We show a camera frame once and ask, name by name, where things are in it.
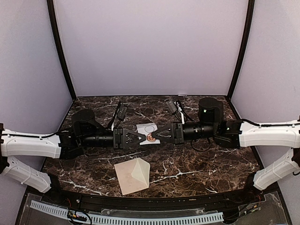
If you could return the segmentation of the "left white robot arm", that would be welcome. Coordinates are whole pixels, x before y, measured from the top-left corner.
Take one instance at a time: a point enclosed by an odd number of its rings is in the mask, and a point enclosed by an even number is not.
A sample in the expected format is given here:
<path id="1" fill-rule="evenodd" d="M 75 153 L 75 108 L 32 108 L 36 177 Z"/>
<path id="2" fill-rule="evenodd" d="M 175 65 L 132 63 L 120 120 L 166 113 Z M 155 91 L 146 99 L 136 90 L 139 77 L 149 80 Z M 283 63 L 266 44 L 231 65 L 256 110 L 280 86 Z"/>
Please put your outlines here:
<path id="1" fill-rule="evenodd" d="M 0 126 L 0 173 L 41 193 L 47 193 L 55 204 L 66 201 L 55 175 L 37 171 L 16 156 L 39 156 L 74 159 L 88 147 L 123 150 L 146 140 L 140 134 L 121 127 L 104 127 L 96 121 L 91 109 L 83 109 L 71 117 L 71 127 L 53 134 L 18 133 Z"/>

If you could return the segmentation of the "pink envelope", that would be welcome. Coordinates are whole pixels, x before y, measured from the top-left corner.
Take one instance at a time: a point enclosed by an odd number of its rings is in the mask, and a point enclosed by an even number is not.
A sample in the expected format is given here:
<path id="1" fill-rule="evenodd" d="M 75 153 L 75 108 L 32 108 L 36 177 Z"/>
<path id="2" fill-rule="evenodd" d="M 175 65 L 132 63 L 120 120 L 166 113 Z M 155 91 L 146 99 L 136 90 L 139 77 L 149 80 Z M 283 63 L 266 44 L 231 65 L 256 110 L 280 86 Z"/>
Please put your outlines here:
<path id="1" fill-rule="evenodd" d="M 141 158 L 114 165 L 122 195 L 135 193 L 150 186 L 150 163 Z"/>

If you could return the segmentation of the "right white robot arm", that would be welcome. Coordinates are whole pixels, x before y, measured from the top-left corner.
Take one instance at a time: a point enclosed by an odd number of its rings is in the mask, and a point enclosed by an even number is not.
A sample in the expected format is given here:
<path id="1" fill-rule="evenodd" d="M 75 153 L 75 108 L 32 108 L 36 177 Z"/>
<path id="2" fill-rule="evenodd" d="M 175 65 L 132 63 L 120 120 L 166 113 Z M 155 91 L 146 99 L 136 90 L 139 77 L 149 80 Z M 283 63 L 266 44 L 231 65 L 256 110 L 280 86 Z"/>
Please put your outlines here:
<path id="1" fill-rule="evenodd" d="M 250 174 L 239 199 L 250 203 L 257 193 L 283 177 L 300 173 L 300 122 L 255 123 L 247 119 L 224 120 L 221 101 L 205 97 L 198 103 L 198 122 L 170 123 L 151 133 L 162 142 L 182 144 L 201 138 L 212 138 L 227 149 L 251 146 L 284 146 L 289 150 L 268 167 Z"/>

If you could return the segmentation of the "white sticker sheet with seals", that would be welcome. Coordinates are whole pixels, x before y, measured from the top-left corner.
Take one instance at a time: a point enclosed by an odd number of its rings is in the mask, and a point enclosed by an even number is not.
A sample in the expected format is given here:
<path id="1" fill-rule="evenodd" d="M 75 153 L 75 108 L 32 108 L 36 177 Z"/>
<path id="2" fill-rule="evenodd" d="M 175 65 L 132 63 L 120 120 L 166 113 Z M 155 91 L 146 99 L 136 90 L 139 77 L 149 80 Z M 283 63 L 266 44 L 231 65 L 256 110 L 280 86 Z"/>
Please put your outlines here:
<path id="1" fill-rule="evenodd" d="M 158 129 L 155 123 L 137 124 L 136 127 L 138 133 L 146 136 L 146 140 L 141 142 L 140 145 L 160 144 L 158 139 L 152 137 L 152 133 Z"/>

